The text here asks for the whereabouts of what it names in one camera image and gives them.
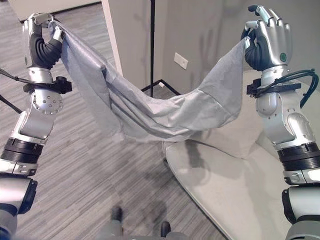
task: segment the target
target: black pole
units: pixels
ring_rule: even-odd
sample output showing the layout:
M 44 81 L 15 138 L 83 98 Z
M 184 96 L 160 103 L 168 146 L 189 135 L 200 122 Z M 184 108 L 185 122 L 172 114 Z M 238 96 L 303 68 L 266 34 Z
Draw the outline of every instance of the black pole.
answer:
M 154 50 L 155 50 L 155 14 L 156 0 L 151 1 L 150 17 L 150 97 L 154 96 Z

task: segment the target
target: fabric fold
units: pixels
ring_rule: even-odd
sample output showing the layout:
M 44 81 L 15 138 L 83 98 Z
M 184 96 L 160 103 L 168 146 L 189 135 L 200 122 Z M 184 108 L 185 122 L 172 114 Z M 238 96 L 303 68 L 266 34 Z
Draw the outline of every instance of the fabric fold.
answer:
M 144 94 L 83 39 L 65 32 L 62 62 L 106 137 L 139 142 L 188 139 L 235 120 L 242 104 L 244 42 L 239 42 L 193 91 L 170 99 Z

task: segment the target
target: wall outlet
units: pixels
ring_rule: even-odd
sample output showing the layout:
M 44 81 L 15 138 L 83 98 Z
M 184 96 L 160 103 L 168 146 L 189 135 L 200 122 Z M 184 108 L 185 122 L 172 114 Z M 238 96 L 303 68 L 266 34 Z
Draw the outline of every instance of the wall outlet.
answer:
M 187 69 L 188 60 L 181 56 L 179 53 L 174 54 L 174 61 L 179 64 L 183 69 Z

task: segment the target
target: white chair cushion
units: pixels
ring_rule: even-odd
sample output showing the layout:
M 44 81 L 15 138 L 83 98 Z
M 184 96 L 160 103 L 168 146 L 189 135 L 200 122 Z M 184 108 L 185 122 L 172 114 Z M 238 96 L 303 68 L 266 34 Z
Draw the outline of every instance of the white chair cushion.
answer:
M 285 239 L 281 163 L 255 144 L 247 160 L 194 141 L 172 144 L 166 158 L 204 213 L 234 240 Z

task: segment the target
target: robot forearm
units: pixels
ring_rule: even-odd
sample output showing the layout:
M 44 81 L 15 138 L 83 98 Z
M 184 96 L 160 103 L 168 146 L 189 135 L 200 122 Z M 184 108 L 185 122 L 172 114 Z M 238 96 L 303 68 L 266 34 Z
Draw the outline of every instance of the robot forearm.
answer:
M 42 27 L 53 19 L 48 13 L 36 13 L 23 25 L 24 60 L 31 79 L 23 90 L 28 92 L 29 108 L 20 114 L 0 157 L 0 239 L 15 234 L 17 215 L 33 204 L 38 183 L 30 176 L 36 174 L 38 158 L 63 108 L 61 94 L 72 90 L 64 77 L 53 81 L 50 72 L 61 56 L 64 37 L 56 26 L 53 38 L 44 43 Z
M 312 76 L 311 94 L 318 76 L 313 69 L 289 73 L 293 51 L 290 26 L 271 9 L 259 5 L 248 9 L 262 19 L 249 21 L 244 27 L 241 38 L 246 38 L 245 60 L 253 69 L 262 71 L 262 76 L 247 86 L 247 94 L 257 98 L 256 111 L 283 164 L 285 181 L 296 185 L 282 192 L 285 216 L 294 224 L 286 239 L 320 239 L 320 151 L 310 123 L 301 112 L 309 96 L 300 103 L 295 90 L 301 84 L 290 82 Z

